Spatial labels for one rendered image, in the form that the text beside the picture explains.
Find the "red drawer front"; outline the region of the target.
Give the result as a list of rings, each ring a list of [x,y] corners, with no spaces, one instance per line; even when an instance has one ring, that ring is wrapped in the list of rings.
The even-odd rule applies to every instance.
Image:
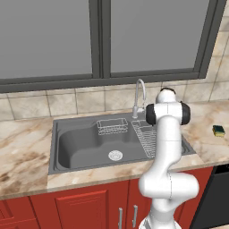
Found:
[[[0,200],[0,229],[40,229],[28,197]]]

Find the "black dishwasher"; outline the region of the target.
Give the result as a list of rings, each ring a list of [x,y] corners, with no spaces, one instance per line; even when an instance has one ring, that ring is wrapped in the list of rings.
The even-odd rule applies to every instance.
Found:
[[[191,229],[211,229],[221,225],[229,225],[229,164],[214,167]]]

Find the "yellow and green sponge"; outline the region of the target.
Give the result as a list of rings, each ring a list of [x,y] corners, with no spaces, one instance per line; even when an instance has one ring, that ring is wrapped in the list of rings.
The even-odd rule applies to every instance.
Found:
[[[214,125],[212,131],[216,137],[224,137],[225,130],[221,125]]]

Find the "dark grey window frame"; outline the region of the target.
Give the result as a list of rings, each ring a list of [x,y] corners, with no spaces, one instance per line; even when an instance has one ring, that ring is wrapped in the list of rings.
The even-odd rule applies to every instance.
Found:
[[[0,93],[201,80],[227,0],[0,0]]]

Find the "red cupboard door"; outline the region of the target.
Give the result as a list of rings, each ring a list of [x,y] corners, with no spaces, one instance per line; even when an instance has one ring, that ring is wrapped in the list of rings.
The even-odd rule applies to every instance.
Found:
[[[182,229],[191,229],[192,219],[195,216],[212,170],[213,167],[210,166],[186,171],[186,174],[192,174],[197,178],[199,182],[199,194],[196,198],[182,203],[174,212],[174,220],[181,226]],[[138,179],[129,181],[129,197],[126,210],[126,229],[139,229],[141,221],[147,216],[150,210],[151,199],[143,197],[140,194],[138,184]],[[132,219],[134,213],[133,205],[138,206],[138,215],[135,228],[132,228]]]
[[[128,181],[31,196],[41,229],[118,229],[119,210],[125,212]]]

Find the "dark grey sink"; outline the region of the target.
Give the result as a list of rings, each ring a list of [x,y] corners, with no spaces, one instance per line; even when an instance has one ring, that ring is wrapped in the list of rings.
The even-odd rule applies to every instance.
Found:
[[[99,135],[98,120],[125,118],[128,131]],[[48,172],[62,174],[92,168],[148,161],[130,113],[105,114],[53,121]]]

